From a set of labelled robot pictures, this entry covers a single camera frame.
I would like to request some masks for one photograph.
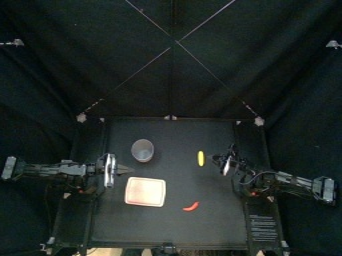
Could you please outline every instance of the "metal bracket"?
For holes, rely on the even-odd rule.
[[[163,254],[175,254],[177,253],[177,247],[172,243],[163,243],[162,245],[162,253]]]

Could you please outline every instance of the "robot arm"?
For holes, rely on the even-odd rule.
[[[239,157],[233,144],[227,154],[213,156],[223,176],[231,175],[234,191],[242,196],[273,196],[289,193],[302,198],[315,199],[323,204],[335,205],[337,182],[329,177],[314,180],[297,177],[285,172],[253,168],[247,159]]]
[[[104,154],[95,163],[79,164],[62,160],[59,164],[27,164],[11,156],[7,158],[1,179],[16,181],[23,176],[59,179],[63,178],[70,187],[102,194],[104,188],[114,187],[116,175],[132,172],[128,167],[118,165],[114,154]]]

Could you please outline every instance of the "black backdrop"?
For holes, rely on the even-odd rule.
[[[30,162],[68,157],[86,110],[92,118],[259,115],[273,167],[341,181],[342,49],[325,47],[342,39],[341,7],[339,0],[1,1],[0,42],[20,38],[26,46],[0,46],[0,163],[12,154]],[[4,198],[8,191],[1,186]],[[11,203],[0,211],[7,227],[20,221],[8,218]],[[341,252],[341,207],[293,197],[281,206],[290,245]],[[35,221],[42,232],[20,224],[27,235],[19,246],[10,233],[4,252],[30,249],[35,235],[44,242]]]

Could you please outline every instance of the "white square plate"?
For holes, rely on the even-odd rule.
[[[162,207],[166,198],[166,181],[131,177],[127,181],[124,202],[127,204]]]

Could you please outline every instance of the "yellow object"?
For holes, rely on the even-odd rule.
[[[198,151],[198,165],[199,166],[205,165],[205,153],[203,153],[203,151]]]

